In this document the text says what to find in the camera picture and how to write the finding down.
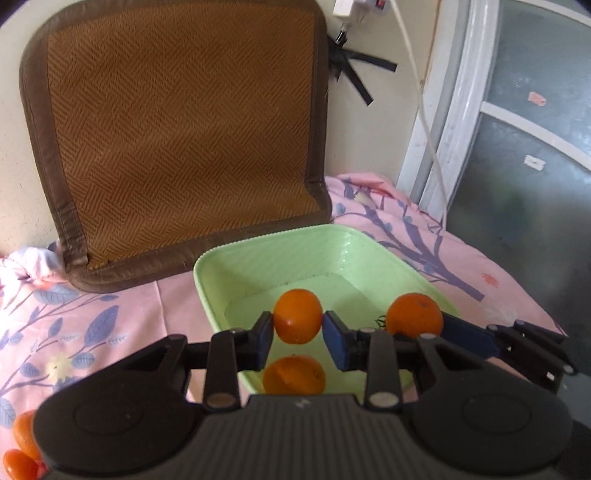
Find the screw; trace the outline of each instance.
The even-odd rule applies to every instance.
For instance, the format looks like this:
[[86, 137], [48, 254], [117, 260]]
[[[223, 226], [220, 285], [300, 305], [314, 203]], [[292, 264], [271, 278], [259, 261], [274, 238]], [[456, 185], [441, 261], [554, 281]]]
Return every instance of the screw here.
[[376, 408], [393, 408], [399, 402], [398, 396], [390, 392], [376, 392], [369, 396], [369, 403]]
[[236, 397], [231, 393], [214, 393], [208, 396], [206, 403], [208, 407], [218, 410], [233, 407], [236, 401]]

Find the pink bedsheet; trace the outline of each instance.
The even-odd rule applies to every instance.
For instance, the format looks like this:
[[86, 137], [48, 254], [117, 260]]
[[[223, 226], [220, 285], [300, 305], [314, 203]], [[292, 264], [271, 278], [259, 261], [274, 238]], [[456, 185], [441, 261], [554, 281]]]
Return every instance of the pink bedsheet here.
[[[523, 319], [555, 329], [505, 271], [442, 232], [390, 182], [373, 174], [326, 181], [335, 222], [362, 230], [408, 262], [462, 318], [481, 326]], [[30, 248], [0, 260], [0, 285], [0, 455], [15, 447], [15, 416], [53, 392], [167, 334], [183, 333], [191, 342], [212, 334], [191, 272], [116, 294], [82, 293], [64, 282], [58, 256]], [[195, 372], [195, 398], [202, 388], [203, 373]]]

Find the blue leaf print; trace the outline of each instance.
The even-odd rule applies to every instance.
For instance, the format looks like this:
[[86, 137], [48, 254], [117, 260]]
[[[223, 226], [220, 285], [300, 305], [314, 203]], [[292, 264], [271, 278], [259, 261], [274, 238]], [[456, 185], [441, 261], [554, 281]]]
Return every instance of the blue leaf print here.
[[31, 348], [29, 349], [29, 351], [31, 353], [35, 353], [38, 349], [39, 349], [39, 338], [35, 338], [35, 341], [31, 345]]
[[84, 346], [93, 346], [107, 340], [108, 336], [113, 332], [113, 328], [115, 328], [118, 313], [119, 305], [113, 305], [99, 313], [98, 317], [86, 329]]
[[78, 382], [81, 377], [66, 377], [64, 380], [59, 379], [53, 386], [53, 393], [59, 392], [61, 389], [69, 387], [70, 385]]
[[346, 199], [349, 200], [354, 200], [355, 199], [355, 192], [353, 192], [353, 186], [348, 183], [346, 180], [343, 182], [343, 185], [345, 187], [345, 191], [343, 192], [343, 197], [345, 197]]
[[121, 343], [123, 343], [125, 341], [126, 338], [127, 338], [126, 333], [124, 333], [123, 335], [116, 335], [112, 338], [109, 338], [107, 340], [107, 343], [112, 346], [120, 345]]
[[23, 377], [26, 378], [35, 378], [41, 375], [39, 369], [35, 365], [30, 364], [29, 362], [23, 364], [18, 371], [21, 373]]
[[36, 290], [33, 296], [41, 303], [49, 305], [60, 305], [70, 300], [78, 298], [78, 292], [66, 287], [65, 285], [57, 284], [51, 286], [49, 290]]
[[2, 350], [4, 347], [6, 347], [6, 344], [8, 343], [8, 330], [6, 332], [4, 332], [4, 335], [2, 335], [2, 339], [0, 339], [0, 350]]
[[84, 370], [95, 363], [95, 356], [92, 353], [79, 353], [72, 359], [72, 367], [77, 370]]
[[80, 335], [78, 333], [68, 333], [68, 334], [62, 335], [60, 337], [60, 342], [70, 343], [70, 342], [73, 342], [74, 340], [76, 340], [77, 338], [80, 338]]
[[37, 317], [39, 317], [39, 307], [35, 307], [35, 310], [33, 310], [31, 312], [31, 315], [29, 317], [29, 325], [32, 323], [35, 323], [35, 321], [37, 320]]
[[21, 343], [22, 337], [23, 335], [21, 332], [15, 333], [8, 339], [8, 345], [18, 345], [19, 343]]
[[11, 429], [17, 413], [12, 404], [6, 398], [0, 398], [0, 425], [6, 429]]
[[55, 335], [60, 333], [63, 323], [64, 319], [62, 317], [59, 317], [55, 322], [53, 322], [47, 331], [47, 338], [55, 337]]

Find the white wall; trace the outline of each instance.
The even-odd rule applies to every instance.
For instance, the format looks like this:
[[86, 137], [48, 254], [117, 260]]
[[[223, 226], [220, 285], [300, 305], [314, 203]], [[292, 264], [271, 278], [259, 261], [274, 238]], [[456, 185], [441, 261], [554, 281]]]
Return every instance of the white wall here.
[[[25, 245], [44, 247], [57, 238], [29, 142], [18, 87], [22, 51], [33, 32], [75, 0], [29, 0], [0, 27], [0, 254]], [[426, 70], [438, 0], [398, 0]], [[340, 24], [331, 16], [334, 0], [319, 0], [333, 36]], [[398, 63], [395, 74], [354, 62], [375, 101], [366, 107], [342, 77], [331, 80], [326, 143], [328, 174], [374, 171], [396, 181], [417, 110], [411, 72], [391, 12], [371, 15], [349, 33], [347, 47]]]

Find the woven mat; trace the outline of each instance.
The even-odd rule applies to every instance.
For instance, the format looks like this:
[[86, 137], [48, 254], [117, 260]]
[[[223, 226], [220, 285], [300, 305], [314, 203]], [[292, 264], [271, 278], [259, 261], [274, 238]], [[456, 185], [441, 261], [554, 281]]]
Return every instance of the woven mat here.
[[[112, 281], [100, 270], [194, 239], [327, 220], [317, 7], [84, 4], [41, 29], [21, 72], [56, 225], [77, 224], [60, 231], [72, 266], [84, 269], [77, 275]], [[46, 98], [32, 93], [35, 67], [27, 71], [39, 55]], [[35, 110], [53, 128], [34, 122]]]

